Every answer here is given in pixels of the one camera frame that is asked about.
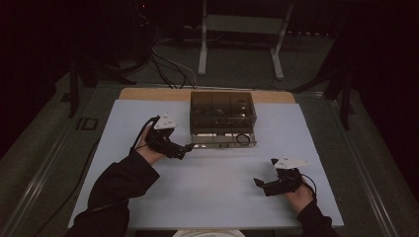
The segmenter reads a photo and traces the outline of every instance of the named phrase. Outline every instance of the table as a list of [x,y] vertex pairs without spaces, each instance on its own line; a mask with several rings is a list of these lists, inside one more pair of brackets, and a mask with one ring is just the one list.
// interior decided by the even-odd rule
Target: table
[[[178,123],[171,136],[188,143],[191,90],[128,88],[114,104],[92,161],[72,218],[86,208],[87,197],[99,175],[124,158],[138,130],[156,112],[165,110]],[[196,149],[184,160],[165,159],[154,168],[161,175],[144,197],[130,201],[132,229],[273,229],[299,226],[284,197],[265,197],[253,183],[276,179],[270,159],[281,154],[302,157],[311,165],[302,173],[317,184],[319,206],[343,225],[336,201],[293,95],[252,91],[258,120],[256,148]],[[270,137],[272,132],[282,135]]]

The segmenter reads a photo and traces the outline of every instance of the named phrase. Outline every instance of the right hand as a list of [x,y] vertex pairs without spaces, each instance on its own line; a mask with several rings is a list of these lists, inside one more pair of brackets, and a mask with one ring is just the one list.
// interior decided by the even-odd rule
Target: right hand
[[295,192],[285,193],[284,196],[291,203],[291,206],[297,214],[299,214],[310,202],[314,200],[311,189],[309,189],[306,185],[300,185]]

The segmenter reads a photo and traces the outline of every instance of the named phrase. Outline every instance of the metal frame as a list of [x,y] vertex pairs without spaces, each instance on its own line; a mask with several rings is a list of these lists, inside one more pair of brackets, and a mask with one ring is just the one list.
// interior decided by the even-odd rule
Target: metal frame
[[376,185],[371,178],[370,172],[368,171],[366,164],[364,162],[363,157],[361,156],[360,152],[357,149],[356,144],[354,143],[354,138],[352,137],[351,133],[345,129],[345,127],[340,122],[340,118],[338,116],[339,113],[339,105],[336,101],[326,101],[328,103],[328,107],[334,116],[334,119],[337,123],[337,126],[340,129],[342,137],[346,142],[349,151],[351,152],[352,159],[356,166],[356,171],[361,181],[361,185],[364,188],[364,191],[369,199],[370,205],[372,210],[376,216],[378,225],[382,231],[383,236],[385,237],[398,237],[397,230],[393,221],[391,220],[385,205],[382,201],[381,195],[379,194]]
[[17,206],[13,210],[8,220],[0,230],[0,237],[13,237],[18,236],[21,226],[24,224],[32,207],[36,203],[38,196],[43,190],[43,186],[47,182],[50,173],[53,171],[54,165],[60,157],[60,154],[65,146],[67,137],[73,127],[75,127],[78,119],[87,107],[88,102],[93,95],[94,89],[84,88],[80,100],[79,110],[74,112],[73,118],[69,118],[62,128],[59,136],[52,144],[45,159],[43,160],[40,168],[32,177],[30,183],[24,191]]
[[278,80],[284,79],[284,72],[279,58],[279,52],[284,41],[287,27],[293,12],[293,3],[289,4],[286,15],[280,18],[256,18],[256,17],[237,17],[237,16],[221,16],[211,15],[207,11],[207,0],[203,4],[203,33],[201,40],[200,63],[198,74],[205,75],[207,70],[207,31],[224,31],[224,32],[243,32],[243,33],[259,33],[259,34],[278,34],[278,42],[275,47],[271,48],[272,62],[274,64],[275,75]]

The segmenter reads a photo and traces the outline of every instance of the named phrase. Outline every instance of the stand leg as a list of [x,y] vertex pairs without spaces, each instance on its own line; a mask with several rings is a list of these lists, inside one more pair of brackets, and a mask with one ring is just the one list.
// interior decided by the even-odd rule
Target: stand leg
[[76,68],[76,56],[70,53],[70,114],[69,118],[73,118],[79,106],[78,98],[78,77]]
[[281,66],[280,58],[278,57],[278,54],[280,53],[281,46],[284,41],[284,37],[287,32],[288,23],[290,21],[291,13],[293,12],[293,3],[290,3],[286,16],[284,17],[283,22],[281,23],[281,28],[278,33],[278,42],[277,46],[271,48],[271,55],[272,55],[272,62],[274,63],[274,70],[275,70],[275,76],[278,80],[284,80],[284,71]]
[[207,69],[207,0],[203,3],[203,35],[201,39],[201,54],[198,74],[205,75]]
[[317,76],[316,78],[312,79],[311,81],[299,86],[299,87],[295,87],[293,89],[289,89],[287,90],[288,92],[291,93],[301,93],[305,90],[310,89],[311,87],[326,81],[326,80],[333,80],[334,77],[336,77],[339,73],[341,73],[343,71],[343,69],[337,69],[335,71],[329,72],[326,75],[323,76]]
[[343,84],[343,91],[342,91],[342,108],[340,114],[340,120],[343,123],[345,129],[349,130],[349,110],[351,109],[350,99],[351,99],[351,84],[352,84],[352,76],[354,73],[354,69],[352,68],[349,70],[345,75],[345,80]]
[[127,80],[125,77],[120,76],[118,73],[112,71],[111,69],[102,65],[101,63],[93,60],[89,56],[83,55],[82,57],[83,57],[84,60],[86,60],[86,62],[88,62],[88,64],[90,64],[90,65],[94,66],[96,69],[106,73],[107,75],[109,75],[114,80],[119,81],[122,84],[128,84],[128,85],[136,84],[136,82]]

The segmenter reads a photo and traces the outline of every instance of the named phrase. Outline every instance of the floor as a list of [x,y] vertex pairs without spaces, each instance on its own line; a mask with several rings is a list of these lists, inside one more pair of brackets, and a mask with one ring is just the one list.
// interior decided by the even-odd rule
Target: floor
[[[333,39],[286,36],[280,59],[285,80],[275,78],[269,47],[263,41],[209,44],[207,74],[197,75],[200,44],[163,40],[154,49],[181,64],[194,86],[289,90],[314,78]],[[183,77],[164,68],[180,85]],[[81,87],[80,108],[68,118],[68,75],[57,82],[55,96],[0,161],[0,236],[61,236],[65,233],[83,177],[115,99],[125,85],[99,75],[96,88]],[[149,62],[127,76],[137,87],[167,87]],[[325,101],[327,83],[295,94],[344,218],[342,236],[419,236],[419,205],[392,161],[385,143],[352,92],[351,130],[338,120],[339,100]],[[96,129],[81,129],[83,119],[96,119]],[[298,235],[299,229],[277,229],[275,235]],[[270,236],[253,232],[249,236]]]

